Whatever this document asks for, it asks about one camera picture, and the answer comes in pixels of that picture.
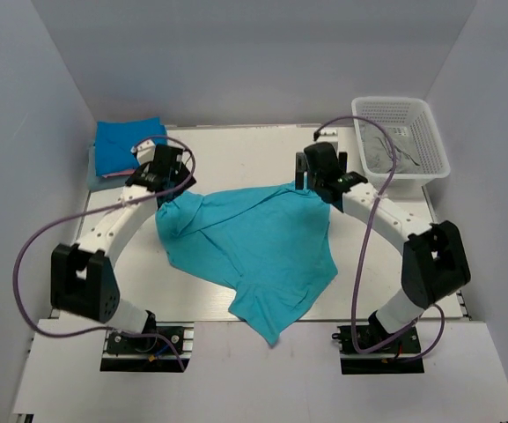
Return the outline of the teal t shirt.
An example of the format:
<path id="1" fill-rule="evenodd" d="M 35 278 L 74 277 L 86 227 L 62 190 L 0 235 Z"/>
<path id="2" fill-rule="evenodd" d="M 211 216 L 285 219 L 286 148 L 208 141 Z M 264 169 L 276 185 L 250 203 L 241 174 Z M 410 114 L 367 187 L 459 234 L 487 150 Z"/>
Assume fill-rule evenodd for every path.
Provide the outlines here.
<path id="1" fill-rule="evenodd" d="M 234 290 L 229 312 L 269 345 L 338 274 L 329 221 L 329 205 L 293 183 L 185 192 L 155 214 L 169 264 Z"/>

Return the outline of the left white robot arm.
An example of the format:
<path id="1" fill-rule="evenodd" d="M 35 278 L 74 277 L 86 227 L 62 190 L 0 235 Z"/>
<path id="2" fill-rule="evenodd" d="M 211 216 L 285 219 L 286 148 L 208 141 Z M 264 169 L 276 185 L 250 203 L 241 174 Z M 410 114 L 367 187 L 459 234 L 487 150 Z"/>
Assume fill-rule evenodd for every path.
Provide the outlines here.
<path id="1" fill-rule="evenodd" d="M 195 184 L 195 178 L 182 160 L 188 152 L 184 146 L 146 140 L 132 152 L 139 166 L 115 208 L 73 244 L 60 244 L 52 252 L 50 301 L 60 311 L 127 333 L 131 345 L 147 352 L 158 341 L 155 315 L 122 298 L 114 267 L 145 221 Z"/>

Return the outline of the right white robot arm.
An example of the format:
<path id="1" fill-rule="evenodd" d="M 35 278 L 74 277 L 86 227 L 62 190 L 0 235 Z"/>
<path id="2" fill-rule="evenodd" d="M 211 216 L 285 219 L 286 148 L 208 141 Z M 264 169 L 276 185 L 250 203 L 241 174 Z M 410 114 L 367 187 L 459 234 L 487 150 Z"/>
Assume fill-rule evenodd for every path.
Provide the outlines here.
<path id="1" fill-rule="evenodd" d="M 364 247 L 376 233 L 401 254 L 400 289 L 350 335 L 358 354 L 387 352 L 426 310 L 466 285 L 471 273 L 454 223 L 431 223 L 404 211 L 361 174 L 347 171 L 343 157 L 329 142 L 307 146 L 296 155 L 295 187 L 312 190 L 324 203 L 365 223 Z"/>

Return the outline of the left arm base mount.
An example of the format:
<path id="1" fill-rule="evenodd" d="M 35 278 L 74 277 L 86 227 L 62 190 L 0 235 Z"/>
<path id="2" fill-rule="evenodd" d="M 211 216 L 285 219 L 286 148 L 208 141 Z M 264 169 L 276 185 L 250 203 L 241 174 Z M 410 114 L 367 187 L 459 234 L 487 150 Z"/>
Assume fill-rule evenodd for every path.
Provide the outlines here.
<path id="1" fill-rule="evenodd" d="M 194 339 L 192 323 L 158 323 L 158 338 L 129 338 L 118 331 L 106 334 L 101 372 L 183 373 Z"/>

